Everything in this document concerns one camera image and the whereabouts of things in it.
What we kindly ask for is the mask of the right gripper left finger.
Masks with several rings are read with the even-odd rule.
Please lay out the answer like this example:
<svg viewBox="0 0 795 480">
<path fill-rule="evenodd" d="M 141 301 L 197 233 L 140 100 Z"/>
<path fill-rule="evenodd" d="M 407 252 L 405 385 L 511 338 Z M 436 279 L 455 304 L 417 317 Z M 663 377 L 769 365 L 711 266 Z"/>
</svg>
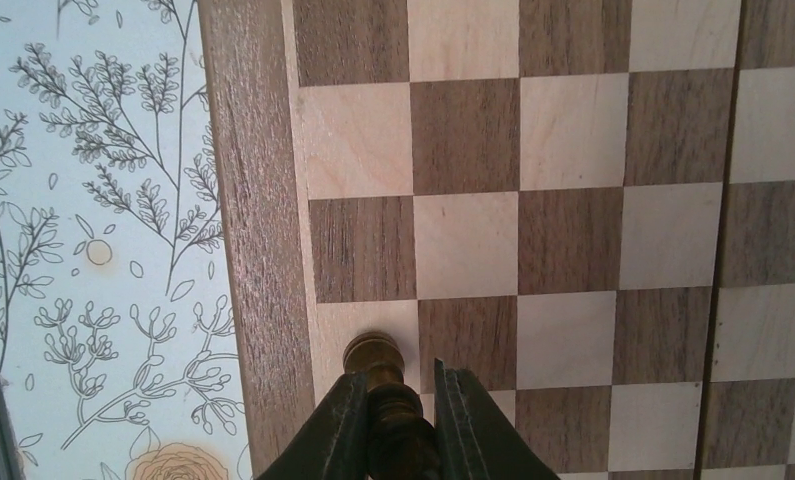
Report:
<svg viewBox="0 0 795 480">
<path fill-rule="evenodd" d="M 367 477 L 367 375 L 341 375 L 279 457 L 258 479 Z"/>
</svg>

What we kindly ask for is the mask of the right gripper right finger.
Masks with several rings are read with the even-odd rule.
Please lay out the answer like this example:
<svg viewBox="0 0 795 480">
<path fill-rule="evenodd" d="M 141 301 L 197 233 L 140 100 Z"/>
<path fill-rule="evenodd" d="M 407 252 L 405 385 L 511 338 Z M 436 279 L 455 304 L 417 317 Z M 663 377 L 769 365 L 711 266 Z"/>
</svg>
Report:
<svg viewBox="0 0 795 480">
<path fill-rule="evenodd" d="M 556 479 L 468 369 L 434 363 L 435 432 L 443 479 Z"/>
</svg>

